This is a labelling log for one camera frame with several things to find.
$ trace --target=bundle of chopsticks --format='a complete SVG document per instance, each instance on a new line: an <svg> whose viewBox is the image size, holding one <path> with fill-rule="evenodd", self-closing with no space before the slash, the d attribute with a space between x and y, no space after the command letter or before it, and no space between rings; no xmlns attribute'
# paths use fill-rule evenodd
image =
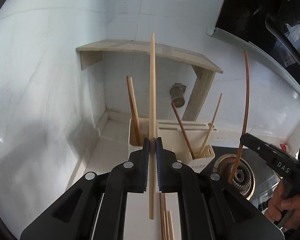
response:
<svg viewBox="0 0 300 240"><path fill-rule="evenodd" d="M174 240L171 211L167 210L166 194L159 194L162 240Z"/></svg>

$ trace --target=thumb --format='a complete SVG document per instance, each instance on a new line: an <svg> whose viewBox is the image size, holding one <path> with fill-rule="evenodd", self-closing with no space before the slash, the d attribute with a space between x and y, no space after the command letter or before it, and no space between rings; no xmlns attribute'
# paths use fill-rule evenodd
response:
<svg viewBox="0 0 300 240"><path fill-rule="evenodd" d="M282 200L281 207L285 210L300 210L300 194Z"/></svg>

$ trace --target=silver rivet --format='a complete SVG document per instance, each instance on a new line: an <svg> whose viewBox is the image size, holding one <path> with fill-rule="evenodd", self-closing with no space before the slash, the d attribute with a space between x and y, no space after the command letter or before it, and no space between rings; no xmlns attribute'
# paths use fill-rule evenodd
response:
<svg viewBox="0 0 300 240"><path fill-rule="evenodd" d="M91 180L91 179L94 179L96 175L93 173L93 172L88 172L84 177L87 179L87 180Z"/></svg>
<svg viewBox="0 0 300 240"><path fill-rule="evenodd" d="M178 162L175 162L175 163L172 164L172 167L175 168L175 169L180 169L182 167L182 164L178 163Z"/></svg>
<svg viewBox="0 0 300 240"><path fill-rule="evenodd" d="M219 180L219 179L220 179L220 175L219 175L218 173L212 173L212 174L210 175L210 178L211 178L212 180Z"/></svg>
<svg viewBox="0 0 300 240"><path fill-rule="evenodd" d="M132 162L125 162L125 163L123 164L123 166L124 166L126 169L130 169L130 168L133 167L133 163L132 163Z"/></svg>

